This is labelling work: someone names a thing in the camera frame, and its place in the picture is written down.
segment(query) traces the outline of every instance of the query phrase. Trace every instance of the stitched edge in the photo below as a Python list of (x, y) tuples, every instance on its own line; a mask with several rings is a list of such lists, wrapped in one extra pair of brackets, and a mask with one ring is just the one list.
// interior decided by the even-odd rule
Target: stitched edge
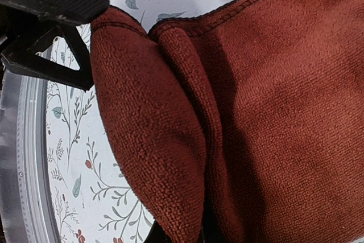
[[(193, 20), (198, 20), (198, 19), (202, 19), (204, 17), (210, 16), (213, 13), (216, 13), (228, 6), (233, 5), (236, 1), (230, 2), (220, 8), (218, 8), (217, 10), (211, 11), (207, 14), (204, 14), (200, 17), (195, 17), (195, 18), (183, 18), (183, 19), (168, 19), (167, 21), (162, 22), (163, 26), (158, 26), (154, 25), (153, 28), (150, 30), (149, 32), (149, 36), (154, 36), (156, 37), (156, 39), (158, 40), (158, 36), (160, 36), (162, 33), (164, 33), (165, 31), (168, 31), (172, 28), (181, 28), (181, 23), (184, 23), (186, 21), (193, 21)], [(228, 14), (223, 15), (221, 18), (217, 19), (215, 22), (211, 23), (210, 25), (207, 25), (205, 27), (204, 30), (197, 30), (197, 31), (186, 31), (187, 35), (189, 36), (199, 36), (202, 34), (205, 34), (211, 30), (213, 30), (214, 28), (218, 27), (219, 25), (225, 23), (226, 21), (228, 21), (229, 19), (231, 19), (232, 17), (236, 16), (237, 14), (239, 14), (240, 12), (242, 12), (245, 8), (248, 8), (249, 6), (257, 3), (260, 0), (246, 0), (243, 3), (241, 3), (238, 7), (236, 7), (233, 11), (231, 11)]]
[(142, 37), (144, 37), (144, 38), (149, 39), (149, 37), (148, 37), (146, 34), (142, 33), (142, 32), (141, 32), (141, 31), (139, 31), (138, 29), (136, 29), (136, 28), (134, 28), (134, 27), (132, 27), (132, 26), (130, 26), (130, 25), (128, 25), (128, 24), (120, 23), (120, 22), (102, 22), (102, 23), (98, 24), (98, 25), (97, 25), (97, 27), (95, 27), (95, 28), (94, 28), (94, 30), (93, 30), (93, 34), (94, 34), (96, 31), (98, 31), (98, 30), (100, 30), (100, 29), (102, 29), (102, 28), (106, 28), (106, 27), (118, 27), (118, 28), (125, 28), (125, 29), (127, 29), (127, 30), (129, 30), (129, 31), (132, 31), (132, 32), (134, 32), (134, 33), (138, 34), (139, 36), (142, 36)]

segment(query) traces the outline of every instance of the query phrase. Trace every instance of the microfiber cloth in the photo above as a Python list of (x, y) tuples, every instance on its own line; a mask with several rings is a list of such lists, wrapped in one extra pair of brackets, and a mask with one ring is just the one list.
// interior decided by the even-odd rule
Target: microfiber cloth
[(364, 0), (236, 0), (147, 34), (110, 8), (91, 62), (111, 148), (172, 242), (364, 236)]

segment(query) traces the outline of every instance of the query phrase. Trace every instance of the floral pattern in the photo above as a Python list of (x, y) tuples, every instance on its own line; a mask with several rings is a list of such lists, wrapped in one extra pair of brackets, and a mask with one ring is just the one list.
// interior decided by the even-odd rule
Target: floral pattern
[[(232, 0), (110, 1), (148, 31), (165, 18), (195, 17)], [(78, 31), (89, 47), (90, 27), (80, 26)], [(61, 38), (54, 41), (51, 61), (78, 69)], [(154, 219), (115, 161), (95, 89), (83, 92), (49, 82), (46, 115), (48, 173), (61, 242), (143, 242)]]

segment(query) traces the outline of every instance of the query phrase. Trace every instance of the red fabric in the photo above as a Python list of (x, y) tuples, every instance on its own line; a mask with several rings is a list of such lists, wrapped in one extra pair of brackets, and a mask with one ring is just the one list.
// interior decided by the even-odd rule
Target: red fabric
[(205, 190), (229, 242), (364, 235), (364, 0), (236, 0), (147, 35), (110, 9), (91, 61), (115, 157), (173, 242)]

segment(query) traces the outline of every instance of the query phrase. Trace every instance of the black object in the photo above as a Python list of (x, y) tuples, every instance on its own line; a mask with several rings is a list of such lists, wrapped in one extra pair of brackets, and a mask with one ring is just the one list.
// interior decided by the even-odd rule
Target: black object
[[(75, 26), (90, 23), (109, 0), (0, 0), (0, 53), (17, 74), (88, 90), (93, 86), (89, 52)], [(74, 71), (40, 56), (57, 36), (64, 37), (80, 66)]]

